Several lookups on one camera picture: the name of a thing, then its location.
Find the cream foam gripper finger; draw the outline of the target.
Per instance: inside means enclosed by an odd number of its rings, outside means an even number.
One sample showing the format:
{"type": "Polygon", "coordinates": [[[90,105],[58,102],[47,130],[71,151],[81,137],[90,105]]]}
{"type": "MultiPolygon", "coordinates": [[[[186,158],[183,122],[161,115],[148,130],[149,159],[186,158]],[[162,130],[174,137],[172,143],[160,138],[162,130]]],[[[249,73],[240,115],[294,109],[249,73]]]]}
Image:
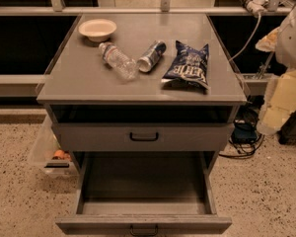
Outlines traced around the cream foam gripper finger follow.
{"type": "Polygon", "coordinates": [[[256,43],[256,49],[264,52],[275,51],[279,28],[273,29],[256,43]]]}
{"type": "Polygon", "coordinates": [[[272,77],[267,83],[263,99],[257,129],[263,135],[273,135],[296,112],[296,69],[272,77]]]}

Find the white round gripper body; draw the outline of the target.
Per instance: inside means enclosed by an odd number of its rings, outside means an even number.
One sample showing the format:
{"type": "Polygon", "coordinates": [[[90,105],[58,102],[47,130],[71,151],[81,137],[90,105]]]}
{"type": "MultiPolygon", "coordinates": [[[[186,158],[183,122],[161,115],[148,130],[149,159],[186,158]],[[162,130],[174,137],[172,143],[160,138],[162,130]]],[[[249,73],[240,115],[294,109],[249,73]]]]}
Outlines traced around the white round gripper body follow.
{"type": "Polygon", "coordinates": [[[278,29],[275,57],[287,68],[296,68],[296,5],[278,29]]]}

